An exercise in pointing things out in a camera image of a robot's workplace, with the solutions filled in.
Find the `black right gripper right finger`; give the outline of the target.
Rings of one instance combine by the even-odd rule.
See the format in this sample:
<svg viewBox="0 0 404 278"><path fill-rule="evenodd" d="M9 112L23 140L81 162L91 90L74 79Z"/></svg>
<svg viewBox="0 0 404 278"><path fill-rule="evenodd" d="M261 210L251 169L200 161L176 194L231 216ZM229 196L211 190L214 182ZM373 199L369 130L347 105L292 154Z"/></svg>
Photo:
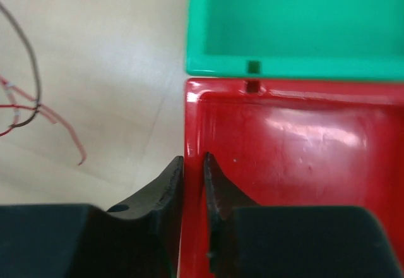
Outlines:
<svg viewBox="0 0 404 278"><path fill-rule="evenodd" d="M209 270L215 277L393 277L376 218L353 206L261 206L204 159Z"/></svg>

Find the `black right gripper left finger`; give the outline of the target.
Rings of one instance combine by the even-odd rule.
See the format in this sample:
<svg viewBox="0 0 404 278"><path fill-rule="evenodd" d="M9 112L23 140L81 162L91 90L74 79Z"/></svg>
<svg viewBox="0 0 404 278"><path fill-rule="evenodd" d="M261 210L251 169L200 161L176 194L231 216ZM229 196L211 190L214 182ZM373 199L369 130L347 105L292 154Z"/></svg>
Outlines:
<svg viewBox="0 0 404 278"><path fill-rule="evenodd" d="M176 277L184 158L106 211L86 207L75 253L76 277Z"/></svg>

